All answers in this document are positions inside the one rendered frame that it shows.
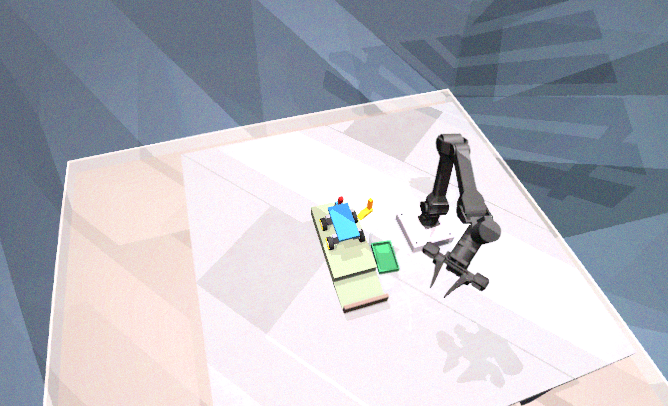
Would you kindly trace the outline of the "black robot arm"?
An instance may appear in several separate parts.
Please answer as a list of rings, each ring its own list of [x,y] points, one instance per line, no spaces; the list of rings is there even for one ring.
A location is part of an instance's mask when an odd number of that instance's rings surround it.
[[[426,201],[420,202],[422,213],[418,216],[419,221],[428,230],[439,226],[440,215],[448,213],[446,193],[454,164],[460,195],[456,203],[456,215],[463,224],[471,224],[461,238],[473,243],[478,250],[482,245],[497,242],[502,230],[477,189],[469,140],[461,134],[438,134],[435,146],[439,160],[434,188]]]

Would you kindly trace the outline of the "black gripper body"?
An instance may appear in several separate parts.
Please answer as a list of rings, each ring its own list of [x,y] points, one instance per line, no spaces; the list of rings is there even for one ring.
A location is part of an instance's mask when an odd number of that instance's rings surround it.
[[[452,267],[465,277],[467,277],[471,282],[471,286],[477,290],[483,292],[490,281],[487,277],[476,272],[473,274],[468,270],[468,266],[473,260],[478,251],[477,247],[468,240],[459,239],[451,253],[448,257],[439,252],[440,248],[433,244],[431,241],[427,242],[423,247],[422,253],[426,255],[429,259],[436,258],[447,266]],[[450,264],[451,263],[451,264]],[[458,268],[459,267],[459,268]],[[462,270],[461,270],[462,269]]]

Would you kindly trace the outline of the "green tray floor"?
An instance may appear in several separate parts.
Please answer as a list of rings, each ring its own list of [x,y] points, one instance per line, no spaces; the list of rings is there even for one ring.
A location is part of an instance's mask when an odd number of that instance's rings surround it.
[[[373,246],[380,271],[397,268],[390,244]]]

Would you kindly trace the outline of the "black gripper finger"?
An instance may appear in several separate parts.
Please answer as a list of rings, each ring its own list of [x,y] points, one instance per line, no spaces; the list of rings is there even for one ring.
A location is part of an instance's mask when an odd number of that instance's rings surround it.
[[[451,288],[446,292],[446,294],[444,295],[444,298],[447,297],[450,293],[452,293],[452,292],[453,292],[455,289],[457,289],[458,287],[460,287],[460,286],[462,286],[462,285],[464,285],[464,284],[468,286],[468,285],[470,284],[470,282],[471,282],[471,281],[470,281],[467,277],[465,277],[464,275],[461,275],[461,276],[459,277],[459,279],[458,279],[458,280],[451,286]]]
[[[435,282],[435,280],[436,280],[436,278],[437,278],[437,275],[438,275],[439,271],[441,270],[441,268],[442,268],[442,266],[443,266],[444,263],[442,263],[441,261],[439,261],[439,260],[436,259],[436,258],[433,258],[433,260],[432,260],[432,264],[434,265],[434,273],[433,273],[433,276],[432,276],[432,279],[431,279],[431,283],[430,283],[429,288],[431,288],[432,285],[434,284],[434,282]]]

